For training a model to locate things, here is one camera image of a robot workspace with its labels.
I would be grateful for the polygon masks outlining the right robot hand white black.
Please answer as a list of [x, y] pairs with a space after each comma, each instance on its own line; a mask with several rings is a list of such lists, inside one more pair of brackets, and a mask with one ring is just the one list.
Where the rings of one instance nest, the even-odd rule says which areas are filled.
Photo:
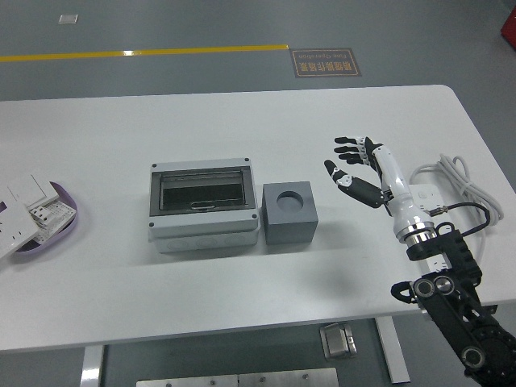
[[362, 164], [378, 175], [379, 187], [339, 169], [331, 161], [324, 162], [339, 190], [372, 208], [384, 206], [393, 217], [393, 233], [400, 243], [411, 247], [436, 237], [430, 215], [417, 206], [409, 184], [392, 152], [384, 144], [376, 144], [367, 136], [337, 137], [334, 152], [348, 164]]

